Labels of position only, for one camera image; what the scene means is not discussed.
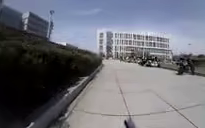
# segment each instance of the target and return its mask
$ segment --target crack in pavement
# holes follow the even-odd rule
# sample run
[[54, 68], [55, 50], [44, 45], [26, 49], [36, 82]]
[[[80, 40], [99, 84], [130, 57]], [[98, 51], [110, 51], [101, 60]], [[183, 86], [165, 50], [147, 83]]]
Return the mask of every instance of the crack in pavement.
[[[183, 108], [179, 108], [177, 109], [178, 111], [181, 110], [186, 110], [186, 109], [192, 109], [195, 107], [200, 107], [203, 106], [203, 104], [196, 104], [196, 105], [192, 105], [192, 106], [188, 106], [188, 107], [183, 107]], [[169, 112], [176, 112], [176, 110], [169, 110], [169, 111], [159, 111], [159, 112], [151, 112], [151, 113], [142, 113], [142, 114], [108, 114], [108, 113], [97, 113], [97, 112], [90, 112], [90, 111], [85, 111], [85, 110], [80, 110], [80, 109], [74, 109], [73, 111], [76, 112], [84, 112], [87, 114], [91, 114], [91, 115], [101, 115], [101, 116], [150, 116], [150, 115], [158, 115], [158, 114], [165, 114], [165, 113], [169, 113]]]

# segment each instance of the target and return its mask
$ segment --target street lamp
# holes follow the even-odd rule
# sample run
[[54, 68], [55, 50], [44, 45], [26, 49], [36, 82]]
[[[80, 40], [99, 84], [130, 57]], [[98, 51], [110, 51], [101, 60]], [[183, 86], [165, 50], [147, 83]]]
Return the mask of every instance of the street lamp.
[[50, 13], [49, 13], [49, 24], [48, 24], [48, 35], [47, 35], [47, 38], [48, 38], [49, 41], [50, 41], [51, 33], [52, 33], [52, 30], [53, 30], [53, 27], [54, 27], [54, 23], [53, 23], [53, 20], [52, 20], [52, 15], [54, 13], [55, 13], [54, 10], [50, 10]]

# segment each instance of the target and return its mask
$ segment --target sidewalk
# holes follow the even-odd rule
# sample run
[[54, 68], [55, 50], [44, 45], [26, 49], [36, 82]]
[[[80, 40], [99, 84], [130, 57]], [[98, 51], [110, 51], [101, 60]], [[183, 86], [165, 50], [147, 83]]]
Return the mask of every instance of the sidewalk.
[[70, 128], [124, 128], [128, 111], [137, 128], [205, 128], [205, 77], [104, 64], [75, 102]]

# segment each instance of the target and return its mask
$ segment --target cloud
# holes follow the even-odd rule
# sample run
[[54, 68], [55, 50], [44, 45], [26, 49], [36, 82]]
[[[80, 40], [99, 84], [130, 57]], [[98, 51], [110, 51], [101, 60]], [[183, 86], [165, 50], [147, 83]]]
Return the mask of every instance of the cloud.
[[102, 12], [102, 9], [100, 8], [94, 8], [90, 10], [81, 10], [75, 12], [76, 15], [82, 15], [82, 16], [87, 16], [87, 15], [96, 15], [98, 13]]

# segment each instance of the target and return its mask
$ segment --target motorcycle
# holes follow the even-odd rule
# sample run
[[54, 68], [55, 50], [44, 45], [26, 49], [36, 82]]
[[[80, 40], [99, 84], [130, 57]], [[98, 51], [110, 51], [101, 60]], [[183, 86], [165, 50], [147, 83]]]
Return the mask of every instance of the motorcycle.
[[178, 68], [177, 75], [182, 75], [184, 72], [189, 72], [190, 70], [190, 67], [187, 62], [180, 62], [178, 66], [179, 68]]

